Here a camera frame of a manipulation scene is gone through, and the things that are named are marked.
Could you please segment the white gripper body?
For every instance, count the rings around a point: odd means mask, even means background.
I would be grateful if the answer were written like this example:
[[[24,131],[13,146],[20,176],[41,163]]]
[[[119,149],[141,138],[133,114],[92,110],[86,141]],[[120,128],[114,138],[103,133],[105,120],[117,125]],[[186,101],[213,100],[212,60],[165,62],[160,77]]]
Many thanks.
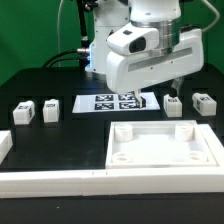
[[[158,52],[157,47],[128,56],[111,50],[106,60],[108,88],[117,94],[132,92],[197,72],[203,66],[200,29],[181,33],[171,53]]]

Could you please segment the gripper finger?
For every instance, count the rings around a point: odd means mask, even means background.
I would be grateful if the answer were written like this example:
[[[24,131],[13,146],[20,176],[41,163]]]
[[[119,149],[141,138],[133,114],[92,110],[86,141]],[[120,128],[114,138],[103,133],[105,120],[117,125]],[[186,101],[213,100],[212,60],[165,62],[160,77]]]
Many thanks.
[[[141,96],[141,91],[140,90],[135,90],[134,95],[135,95],[135,98],[136,98],[137,105],[140,108],[144,108],[146,106],[146,100]]]
[[[179,77],[173,80],[173,83],[171,85],[172,97],[177,97],[179,95],[183,82],[184,82],[183,77]]]

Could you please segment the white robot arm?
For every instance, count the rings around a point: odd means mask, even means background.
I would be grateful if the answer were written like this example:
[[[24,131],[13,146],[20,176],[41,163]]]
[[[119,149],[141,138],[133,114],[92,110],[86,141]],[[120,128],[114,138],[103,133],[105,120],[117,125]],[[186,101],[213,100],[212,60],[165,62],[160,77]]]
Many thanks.
[[[81,0],[94,14],[94,40],[82,50],[85,71],[117,93],[133,93],[182,78],[204,64],[202,35],[208,29],[181,24],[180,0]]]

